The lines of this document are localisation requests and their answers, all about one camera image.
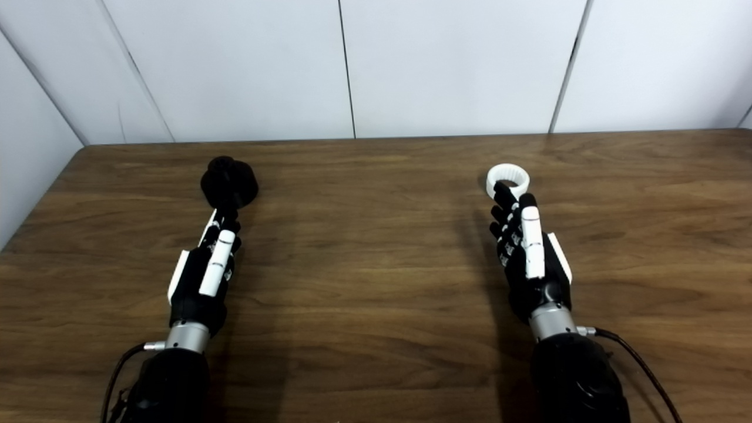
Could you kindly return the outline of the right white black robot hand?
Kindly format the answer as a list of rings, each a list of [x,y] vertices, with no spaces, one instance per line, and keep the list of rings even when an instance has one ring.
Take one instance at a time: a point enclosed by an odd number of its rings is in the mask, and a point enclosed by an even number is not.
[[[531,193],[515,196],[503,182],[497,182],[493,190],[496,204],[489,230],[508,282],[511,310],[524,324],[548,303],[571,310],[566,257],[553,234],[542,230],[536,198]]]

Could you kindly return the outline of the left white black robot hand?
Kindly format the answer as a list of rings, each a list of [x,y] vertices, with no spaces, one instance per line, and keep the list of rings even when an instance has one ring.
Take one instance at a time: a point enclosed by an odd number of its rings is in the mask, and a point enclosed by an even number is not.
[[[181,251],[169,288],[169,326],[198,323],[215,337],[227,319],[226,294],[242,240],[236,209],[214,209],[198,246]]]

